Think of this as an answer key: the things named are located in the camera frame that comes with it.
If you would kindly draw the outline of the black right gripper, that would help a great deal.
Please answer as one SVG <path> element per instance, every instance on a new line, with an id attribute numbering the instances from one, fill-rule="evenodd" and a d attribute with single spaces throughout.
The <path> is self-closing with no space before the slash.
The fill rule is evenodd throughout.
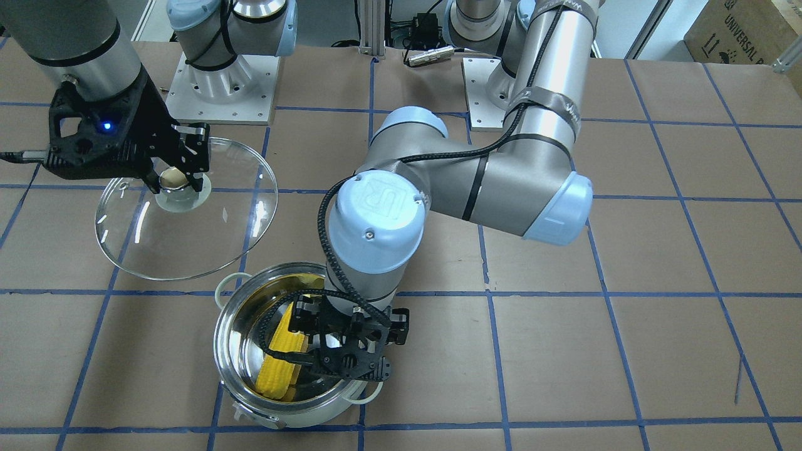
<path id="1" fill-rule="evenodd" d="M 86 101 L 63 81 L 49 106 L 49 147 L 43 167 L 66 180 L 134 177 L 161 191 L 153 160 L 177 167 L 195 192 L 209 171 L 208 123 L 180 127 L 146 69 L 110 99 Z"/>

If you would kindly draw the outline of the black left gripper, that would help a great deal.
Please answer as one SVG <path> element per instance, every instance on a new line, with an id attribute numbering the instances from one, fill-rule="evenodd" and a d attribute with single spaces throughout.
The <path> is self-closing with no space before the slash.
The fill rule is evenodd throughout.
<path id="1" fill-rule="evenodd" d="M 308 345 L 310 350 L 266 352 L 267 370 L 293 370 L 305 366 L 317 376 L 342 380 L 380 382 L 389 378 L 392 365 L 384 357 L 386 345 L 404 345 L 409 333 L 407 308 L 386 308 L 390 326 L 381 325 L 355 306 L 350 315 L 327 300 L 281 302 L 273 315 L 257 324 L 257 345 Z"/>

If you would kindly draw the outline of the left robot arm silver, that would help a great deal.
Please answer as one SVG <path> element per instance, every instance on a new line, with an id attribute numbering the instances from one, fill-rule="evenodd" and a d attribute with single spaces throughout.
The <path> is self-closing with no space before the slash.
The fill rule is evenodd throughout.
<path id="1" fill-rule="evenodd" d="M 410 313 L 392 301 L 423 240 L 430 212 L 527 240 L 565 246 L 593 202 L 590 180 L 572 167 L 599 1 L 452 1 L 454 43 L 518 38 L 503 93 L 503 134 L 484 147 L 453 141 L 421 106 L 383 122 L 366 160 L 336 183 L 318 209 L 326 257 L 323 288 L 281 296 L 259 319 L 266 359 L 341 380 L 384 381 L 385 346 L 403 345 Z"/>

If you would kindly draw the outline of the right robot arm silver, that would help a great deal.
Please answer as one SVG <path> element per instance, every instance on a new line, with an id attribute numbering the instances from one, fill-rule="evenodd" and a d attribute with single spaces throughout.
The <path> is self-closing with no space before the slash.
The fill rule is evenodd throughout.
<path id="1" fill-rule="evenodd" d="M 169 1 L 190 86 L 206 101 L 233 101 L 255 81 L 246 55 L 285 56 L 297 40 L 295 1 Z M 66 180 L 134 177 L 151 192 L 203 191 L 210 169 L 208 123 L 177 120 L 106 1 L 3 1 L 2 25 L 56 85 L 43 150 L 3 152 Z"/>

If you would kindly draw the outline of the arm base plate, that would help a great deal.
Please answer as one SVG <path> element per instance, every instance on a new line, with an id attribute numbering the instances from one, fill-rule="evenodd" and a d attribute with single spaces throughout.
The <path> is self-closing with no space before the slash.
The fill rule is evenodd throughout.
<path id="1" fill-rule="evenodd" d="M 472 131 L 500 131 L 514 81 L 501 60 L 467 57 L 463 59 L 463 75 Z"/>
<path id="2" fill-rule="evenodd" d="M 269 125 L 282 62 L 269 55 L 238 55 L 228 68 L 201 71 L 181 58 L 166 105 L 181 123 Z"/>

